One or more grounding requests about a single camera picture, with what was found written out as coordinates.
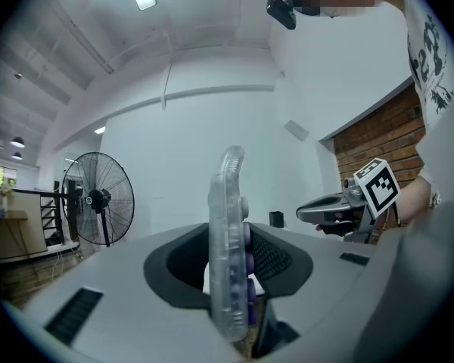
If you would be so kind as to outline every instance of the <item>black small box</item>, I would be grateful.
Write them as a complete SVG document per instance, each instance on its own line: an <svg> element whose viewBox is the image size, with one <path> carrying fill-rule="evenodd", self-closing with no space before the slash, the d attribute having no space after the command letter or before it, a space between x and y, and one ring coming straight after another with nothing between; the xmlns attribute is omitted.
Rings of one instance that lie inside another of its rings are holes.
<svg viewBox="0 0 454 363"><path fill-rule="evenodd" d="M285 226L285 215L281 211L271 211L269 213L269 225L283 228Z"/></svg>

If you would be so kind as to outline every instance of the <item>person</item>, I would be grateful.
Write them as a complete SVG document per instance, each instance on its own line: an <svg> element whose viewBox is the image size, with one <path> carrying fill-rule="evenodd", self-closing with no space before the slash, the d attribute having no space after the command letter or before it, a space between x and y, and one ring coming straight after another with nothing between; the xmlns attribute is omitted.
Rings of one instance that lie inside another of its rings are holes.
<svg viewBox="0 0 454 363"><path fill-rule="evenodd" d="M444 114L454 98L454 43L425 0L295 0L302 4L331 8L343 14L350 8L376 6L388 2L402 11L408 29L408 61L419 96L426 130ZM404 187L396 202L400 222L409 223L416 216L440 203L431 174L423 168L418 177ZM396 227L393 208L377 220L375 230Z"/></svg>

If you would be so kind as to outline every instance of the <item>purple component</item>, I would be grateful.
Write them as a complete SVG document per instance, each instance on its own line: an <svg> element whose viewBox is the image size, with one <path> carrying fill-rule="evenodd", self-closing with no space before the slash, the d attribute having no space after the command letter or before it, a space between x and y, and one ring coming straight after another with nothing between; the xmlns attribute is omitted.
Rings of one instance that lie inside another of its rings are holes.
<svg viewBox="0 0 454 363"><path fill-rule="evenodd" d="M254 256L252 253L245 253L245 268L247 275L252 275L254 273Z"/></svg>
<svg viewBox="0 0 454 363"><path fill-rule="evenodd" d="M248 321L249 321L249 325L255 325L257 324L257 312L256 312L256 308L254 307L254 304L249 302L249 307L247 309L247 312L248 312Z"/></svg>
<svg viewBox="0 0 454 363"><path fill-rule="evenodd" d="M244 245L250 246L250 228L248 223L244 223Z"/></svg>
<svg viewBox="0 0 454 363"><path fill-rule="evenodd" d="M252 278L247 279L247 301L249 303L256 302L256 286L254 285L254 280Z"/></svg>

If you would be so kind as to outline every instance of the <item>railing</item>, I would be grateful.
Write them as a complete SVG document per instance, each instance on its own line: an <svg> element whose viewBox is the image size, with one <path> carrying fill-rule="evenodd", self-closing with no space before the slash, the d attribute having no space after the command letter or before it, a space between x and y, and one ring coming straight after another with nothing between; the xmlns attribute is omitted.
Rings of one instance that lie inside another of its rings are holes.
<svg viewBox="0 0 454 363"><path fill-rule="evenodd" d="M24 194L38 194L40 196L40 211L42 219L42 230L44 232L45 243L47 246L55 244L64 244L64 231L62 228L61 218L61 200L73 200L72 194L61 194L59 192L45 192L45 191L25 191L15 190Z"/></svg>

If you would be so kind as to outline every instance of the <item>graphic print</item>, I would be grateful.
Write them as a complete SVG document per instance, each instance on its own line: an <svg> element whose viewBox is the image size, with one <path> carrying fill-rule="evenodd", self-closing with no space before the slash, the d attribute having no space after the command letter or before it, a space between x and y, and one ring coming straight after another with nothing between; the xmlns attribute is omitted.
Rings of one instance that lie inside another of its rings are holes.
<svg viewBox="0 0 454 363"><path fill-rule="evenodd" d="M437 105L436 112L439 114L439 110L446 109L454 92L449 93L446 88L436 85L436 88L431 90L431 94L431 100Z"/></svg>
<svg viewBox="0 0 454 363"><path fill-rule="evenodd" d="M431 209L436 208L440 203L440 195L438 192L434 192L431 195L431 201L429 202L429 207Z"/></svg>
<svg viewBox="0 0 454 363"><path fill-rule="evenodd" d="M435 104L436 113L439 114L448 107L454 92L441 85L448 52L447 39L440 38L437 24L431 15L427 16L424 23L423 42L424 47L414 53L408 39L410 68L418 87L422 88L421 81L425 83L424 98Z"/></svg>

